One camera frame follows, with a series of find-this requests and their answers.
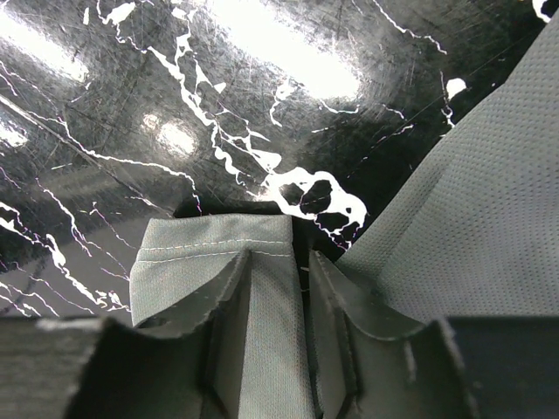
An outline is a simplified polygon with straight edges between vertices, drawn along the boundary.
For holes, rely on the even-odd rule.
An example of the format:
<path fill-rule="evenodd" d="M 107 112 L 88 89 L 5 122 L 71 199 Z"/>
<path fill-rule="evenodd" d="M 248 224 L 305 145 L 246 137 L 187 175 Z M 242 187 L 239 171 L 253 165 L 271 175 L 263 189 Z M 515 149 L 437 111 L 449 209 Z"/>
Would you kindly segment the grey t shirt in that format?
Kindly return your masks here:
<path fill-rule="evenodd" d="M 154 219 L 133 266 L 138 326 L 235 254 L 252 254 L 237 418 L 325 418 L 309 289 L 300 289 L 292 240 L 281 215 Z M 557 417 L 556 19 L 330 262 L 399 313 L 447 323 L 477 418 Z"/>

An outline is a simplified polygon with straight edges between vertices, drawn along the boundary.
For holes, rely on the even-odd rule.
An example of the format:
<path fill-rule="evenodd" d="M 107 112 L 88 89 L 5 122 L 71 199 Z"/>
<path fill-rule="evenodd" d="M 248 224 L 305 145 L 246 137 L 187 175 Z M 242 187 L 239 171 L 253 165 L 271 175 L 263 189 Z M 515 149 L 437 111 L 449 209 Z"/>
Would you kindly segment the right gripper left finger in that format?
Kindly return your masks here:
<path fill-rule="evenodd" d="M 237 418 L 252 254 L 134 328 L 105 321 L 67 418 Z"/>

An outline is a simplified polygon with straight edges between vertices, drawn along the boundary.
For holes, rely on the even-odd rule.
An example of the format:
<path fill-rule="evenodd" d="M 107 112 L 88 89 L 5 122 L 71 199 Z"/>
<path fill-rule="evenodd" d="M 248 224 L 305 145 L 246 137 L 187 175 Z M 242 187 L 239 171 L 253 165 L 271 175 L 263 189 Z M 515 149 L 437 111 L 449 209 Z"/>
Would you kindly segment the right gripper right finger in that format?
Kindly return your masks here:
<path fill-rule="evenodd" d="M 318 251 L 309 297 L 323 417 L 479 417 L 446 322 L 424 325 L 386 306 Z"/>

